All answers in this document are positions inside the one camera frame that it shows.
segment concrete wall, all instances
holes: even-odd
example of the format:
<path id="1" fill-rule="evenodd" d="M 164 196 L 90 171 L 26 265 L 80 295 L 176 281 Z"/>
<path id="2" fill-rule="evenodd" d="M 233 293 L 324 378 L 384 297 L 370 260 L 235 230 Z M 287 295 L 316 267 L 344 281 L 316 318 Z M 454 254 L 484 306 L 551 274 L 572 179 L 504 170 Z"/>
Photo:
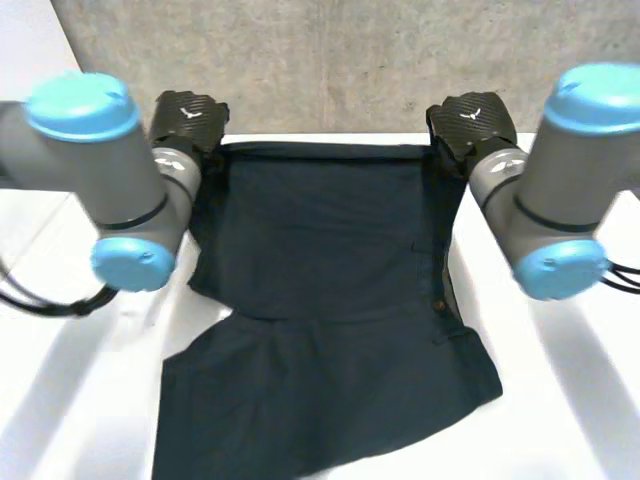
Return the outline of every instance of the concrete wall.
<path id="1" fill-rule="evenodd" d="M 228 131 L 415 132 L 496 90 L 534 131 L 573 65 L 640 62 L 640 0 L 54 0 L 85 70 L 227 101 Z"/>

